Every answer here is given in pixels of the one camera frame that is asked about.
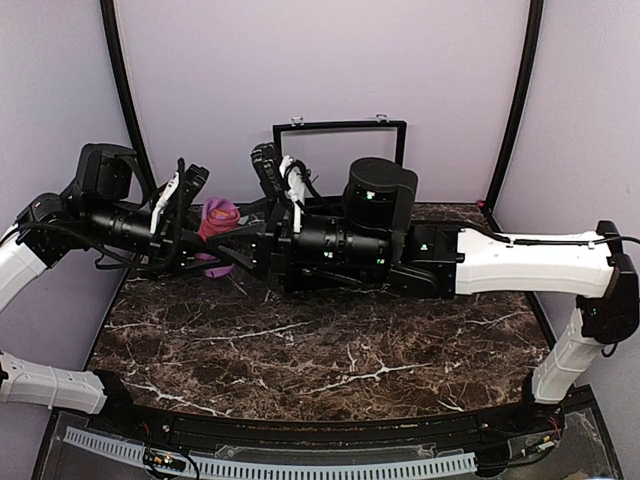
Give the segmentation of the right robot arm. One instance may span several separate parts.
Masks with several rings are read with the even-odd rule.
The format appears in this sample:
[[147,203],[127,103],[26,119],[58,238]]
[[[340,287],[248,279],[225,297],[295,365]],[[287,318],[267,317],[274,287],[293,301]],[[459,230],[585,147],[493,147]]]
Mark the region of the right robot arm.
[[417,298],[496,291],[571,294],[568,324],[510,413],[534,432],[604,347],[639,326],[639,277],[614,223],[580,234],[497,234],[471,224],[412,221],[373,200],[341,217],[276,206],[265,222],[209,238],[218,256],[258,278],[278,275],[291,289],[384,283]]

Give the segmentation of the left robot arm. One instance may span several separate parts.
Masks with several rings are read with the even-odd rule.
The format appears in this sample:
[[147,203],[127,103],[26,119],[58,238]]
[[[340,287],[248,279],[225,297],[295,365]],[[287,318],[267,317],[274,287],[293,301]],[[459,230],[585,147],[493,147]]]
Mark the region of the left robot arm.
[[[109,159],[95,181],[77,173],[60,194],[38,196],[1,238],[1,305],[69,252],[99,253],[99,270],[128,270],[144,277],[191,273],[240,264],[232,241],[256,232],[248,208],[196,219],[193,196],[208,177],[204,168],[178,166],[164,189],[148,202],[127,201],[130,156]],[[140,412],[117,374],[73,371],[1,354],[1,400],[101,416],[120,436],[141,427]]]

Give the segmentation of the maroon striped sock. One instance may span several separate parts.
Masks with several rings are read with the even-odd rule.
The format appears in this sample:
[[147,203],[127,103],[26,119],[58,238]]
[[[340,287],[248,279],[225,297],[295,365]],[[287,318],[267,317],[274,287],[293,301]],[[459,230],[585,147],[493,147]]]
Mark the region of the maroon striped sock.
[[[211,197],[205,201],[201,212],[201,222],[198,235],[204,241],[237,228],[241,218],[240,211],[230,200],[220,197]],[[216,257],[205,254],[196,254],[196,259],[212,262]],[[208,278],[219,279],[228,275],[234,269],[234,265],[214,267],[206,269],[204,275]]]

